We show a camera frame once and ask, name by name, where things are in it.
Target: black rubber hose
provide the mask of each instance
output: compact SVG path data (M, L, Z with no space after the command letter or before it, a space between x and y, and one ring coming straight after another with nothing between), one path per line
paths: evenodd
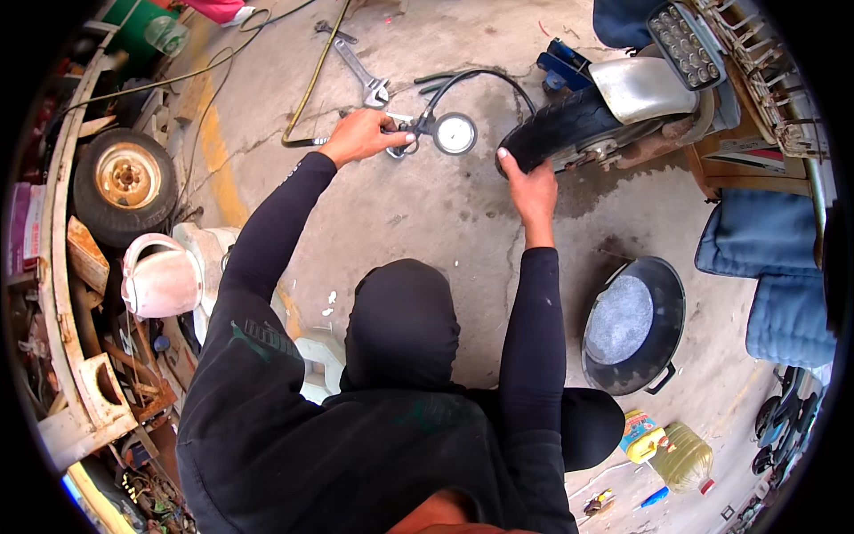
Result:
M500 73L497 70L492 70L489 68L473 68L472 70L461 72L450 80L448 80L447 83L443 85L442 88L440 88L439 91L437 91L436 94L433 95L433 97L430 99L430 102L427 104L427 108L424 110L424 113L428 114L429 112L433 111L433 109L439 103L439 100L445 95L447 90L451 88L451 85L454 85L464 79L469 79L474 76L477 76L478 74L492 74L493 76L498 76L508 84L512 85L513 89L515 89L516 92L522 95L522 98L524 99L525 103L528 104L528 109L530 110L531 114L536 113L536 106L534 105L534 102L530 99L528 93L526 93L525 90L522 89L522 86L519 85L515 79L511 78L510 76L507 76L504 73Z

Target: man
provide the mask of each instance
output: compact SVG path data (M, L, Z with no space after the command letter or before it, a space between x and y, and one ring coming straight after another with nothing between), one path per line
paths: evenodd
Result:
M398 260L355 288L342 393L323 406L299 395L305 366L269 302L337 170L412 142L381 127L395 125L371 109L341 120L231 251L178 431L181 484L199 529L577 532L564 471L603 461L624 420L606 393L564 389L549 161L525 175L498 153L525 251L497 390L451 382L459 325L448 282Z

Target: spare tire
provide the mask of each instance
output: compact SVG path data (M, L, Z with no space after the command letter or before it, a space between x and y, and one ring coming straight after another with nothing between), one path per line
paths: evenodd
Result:
M513 128L499 147L513 154L523 173L560 152L580 150L602 139L613 138L617 147L658 130L661 118L624 125L608 109L605 99L595 85L574 91L564 101L549 104ZM564 169L564 162L555 158L555 172ZM495 166L505 176L495 157Z
M77 218L98 241L125 248L164 228L178 200L175 168L153 138L115 128L89 143L74 173Z

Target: rusty wheel rim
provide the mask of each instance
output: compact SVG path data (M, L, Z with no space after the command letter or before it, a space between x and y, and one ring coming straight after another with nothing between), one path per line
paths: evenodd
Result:
M95 165L95 185L111 206L140 209L151 204L161 186L157 161L142 146L116 143L104 150Z

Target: cooking oil bottle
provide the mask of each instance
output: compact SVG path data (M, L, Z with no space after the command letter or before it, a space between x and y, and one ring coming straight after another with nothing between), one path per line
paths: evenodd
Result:
M674 493L699 490L703 495L715 485L711 479L711 447L683 423L664 428L670 446L649 459L649 465Z
M620 449L626 453L629 460L636 464L649 461L659 448L668 447L667 434L664 428L655 424L652 417L643 410L633 410L625 414L626 426Z

